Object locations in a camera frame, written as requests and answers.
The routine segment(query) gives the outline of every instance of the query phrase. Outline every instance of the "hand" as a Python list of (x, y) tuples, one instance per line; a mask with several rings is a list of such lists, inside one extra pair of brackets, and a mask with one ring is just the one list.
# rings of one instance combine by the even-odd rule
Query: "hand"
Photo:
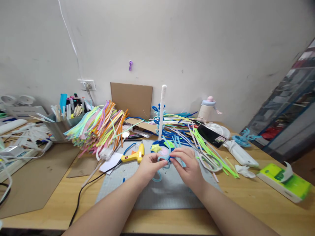
[(140, 181), (144, 184), (144, 187), (147, 186), (149, 181), (154, 177), (155, 173), (162, 167), (167, 165), (166, 160), (161, 160), (158, 162), (158, 157), (161, 156), (156, 152), (144, 155), (138, 170), (135, 173), (135, 176), (139, 178)]
[(198, 196), (198, 194), (205, 188), (207, 182), (202, 176), (194, 151), (180, 147), (174, 149), (170, 156), (179, 157), (186, 164), (186, 167), (182, 167), (175, 158), (170, 159), (184, 183)]

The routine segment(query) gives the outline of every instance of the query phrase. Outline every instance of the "yellow glue gun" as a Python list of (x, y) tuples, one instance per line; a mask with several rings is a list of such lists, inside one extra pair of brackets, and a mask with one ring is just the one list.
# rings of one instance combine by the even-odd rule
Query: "yellow glue gun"
[(139, 146), (139, 150), (137, 152), (132, 151), (132, 154), (130, 156), (122, 156), (121, 161), (128, 162), (128, 161), (137, 160), (138, 163), (140, 163), (142, 161), (143, 156), (144, 156), (144, 145), (143, 143), (141, 143)]

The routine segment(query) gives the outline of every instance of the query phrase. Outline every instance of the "white wall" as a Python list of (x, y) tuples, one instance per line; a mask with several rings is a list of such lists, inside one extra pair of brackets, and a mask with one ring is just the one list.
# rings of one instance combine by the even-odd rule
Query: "white wall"
[[(110, 82), (167, 84), (167, 112), (194, 112), (212, 95), (215, 117), (239, 132), (315, 36), (313, 1), (61, 0), (97, 104)], [(80, 91), (57, 0), (0, 0), (0, 94), (43, 105)], [(128, 70), (129, 60), (134, 62)]]

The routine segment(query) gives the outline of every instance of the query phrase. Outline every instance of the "smartphone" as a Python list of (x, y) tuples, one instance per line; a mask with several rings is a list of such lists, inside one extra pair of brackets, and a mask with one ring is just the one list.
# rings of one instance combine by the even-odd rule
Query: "smartphone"
[(199, 134), (211, 143), (216, 148), (221, 147), (221, 145), (227, 140), (226, 137), (218, 134), (217, 132), (213, 131), (212, 129), (208, 128), (204, 124), (200, 124), (197, 128)]

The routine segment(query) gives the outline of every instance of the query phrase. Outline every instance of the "yellow star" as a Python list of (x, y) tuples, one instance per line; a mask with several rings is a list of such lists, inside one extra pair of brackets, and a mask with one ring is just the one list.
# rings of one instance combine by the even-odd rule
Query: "yellow star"
[(151, 145), (151, 151), (153, 151), (153, 152), (159, 152), (159, 151), (161, 151), (161, 150), (162, 150), (162, 148), (160, 147), (159, 144), (152, 144), (152, 145)]

